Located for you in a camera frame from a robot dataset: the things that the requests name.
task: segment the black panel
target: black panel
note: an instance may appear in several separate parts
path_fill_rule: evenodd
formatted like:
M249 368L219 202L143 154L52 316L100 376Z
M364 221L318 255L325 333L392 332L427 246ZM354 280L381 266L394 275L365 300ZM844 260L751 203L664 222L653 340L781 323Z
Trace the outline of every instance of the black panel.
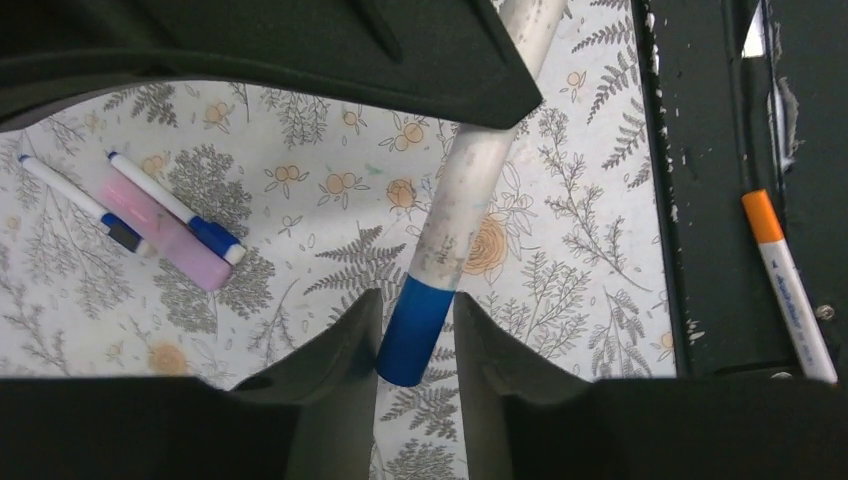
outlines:
M634 2L645 100L656 132L651 144L677 365L681 374L696 377L770 375L797 366L741 203L744 193L760 187L778 209L782 204L768 118L769 62L741 58L755 6L650 2L657 78L647 9ZM667 135L659 133L663 126Z
M820 322L848 375L848 3L773 0L780 24L778 78L799 103L796 140L803 142L785 175L787 239L813 307L831 305L836 317Z
M0 130L196 78L503 129L541 102L489 0L31 0L0 31Z
M583 382L454 306L471 480L846 478L848 399L805 380Z
M232 392L196 378L0 381L0 476L364 480L382 311L366 292Z

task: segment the whiteboard marker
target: whiteboard marker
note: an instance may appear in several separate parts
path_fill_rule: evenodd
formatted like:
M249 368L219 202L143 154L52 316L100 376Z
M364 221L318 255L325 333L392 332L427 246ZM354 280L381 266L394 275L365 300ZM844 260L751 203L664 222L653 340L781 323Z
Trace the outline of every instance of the whiteboard marker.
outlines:
M124 223L115 214L103 208L102 205L86 195L85 192L71 183L70 180L60 175L59 172L48 167L41 160L29 155L22 155L19 161L24 170L33 174L50 188L61 193L62 196L70 200L71 203L75 204L83 212L100 220L100 223L108 228L106 234L121 244L122 247L144 257L152 257L156 254L156 249L141 238L135 230L130 228L129 225Z
M768 193L765 190L747 193L742 197L742 204L804 375L836 383L836 370Z

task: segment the floral pattern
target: floral pattern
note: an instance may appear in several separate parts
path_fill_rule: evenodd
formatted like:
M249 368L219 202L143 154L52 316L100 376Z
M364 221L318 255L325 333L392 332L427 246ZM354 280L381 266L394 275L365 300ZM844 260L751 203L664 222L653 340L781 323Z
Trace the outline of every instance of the floral pattern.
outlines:
M545 102L518 127L460 284L505 331L588 379L674 374L629 5L569 1L539 78ZM196 375L230 388L368 288L381 288L388 321L457 127L191 81L116 91L0 135L0 374ZM226 287L204 292L169 262L123 251L17 161L35 155L96 194L113 150L243 239ZM689 338L703 335L692 323ZM455 356L448 322L420 385L381 382L372 478L468 478Z

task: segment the marker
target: marker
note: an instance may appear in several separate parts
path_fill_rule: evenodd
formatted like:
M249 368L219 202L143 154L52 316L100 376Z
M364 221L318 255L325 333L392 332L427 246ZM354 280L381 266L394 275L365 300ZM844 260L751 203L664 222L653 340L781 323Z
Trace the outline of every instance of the marker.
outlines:
M501 5L501 20L533 78L542 69L566 1L506 0ZM380 345L377 372L385 380L405 387L421 382L514 138L515 128L463 125L457 133Z
M18 159L21 166L27 172L35 175L41 181L46 183L50 188L61 193L65 198L73 202L83 212L100 220L100 223L108 228L107 235L113 240L121 244L127 250L142 255L144 257L152 257L156 254L156 249L148 242L144 241L135 230L123 222L116 215L109 213L102 205L94 201L76 185L71 183L67 178L60 175L52 168L45 165L41 160L29 155L21 155Z
M836 370L768 193L765 190L747 193L742 196L742 204L804 375L836 383Z
M186 204L166 190L159 182L138 168L132 160L118 152L112 152L109 154L109 163L175 217L188 225L204 245L226 260L227 263L236 265L244 258L247 250L233 234L218 223L207 222L200 218L198 214L191 211Z

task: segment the orange marker cap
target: orange marker cap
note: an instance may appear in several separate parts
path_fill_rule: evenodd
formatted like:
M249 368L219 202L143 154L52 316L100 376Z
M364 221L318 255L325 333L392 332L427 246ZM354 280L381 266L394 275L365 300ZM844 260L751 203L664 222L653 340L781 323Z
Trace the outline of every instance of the orange marker cap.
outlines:
M742 196L742 205L748 215L748 223L754 231L757 243L773 243L783 240L783 229L777 221L774 206L765 190L746 193Z

